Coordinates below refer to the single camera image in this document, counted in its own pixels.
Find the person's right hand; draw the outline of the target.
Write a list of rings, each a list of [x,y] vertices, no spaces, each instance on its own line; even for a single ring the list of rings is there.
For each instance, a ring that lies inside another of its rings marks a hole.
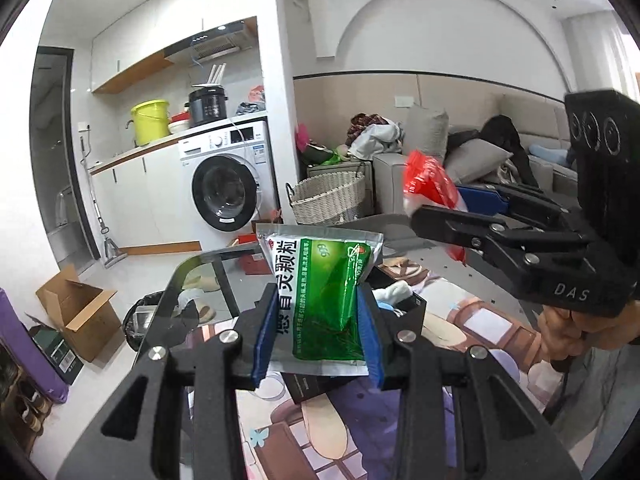
[[[639,301],[629,301],[616,318],[544,306],[537,323],[544,358],[562,362],[583,356],[590,348],[617,350],[638,339]]]

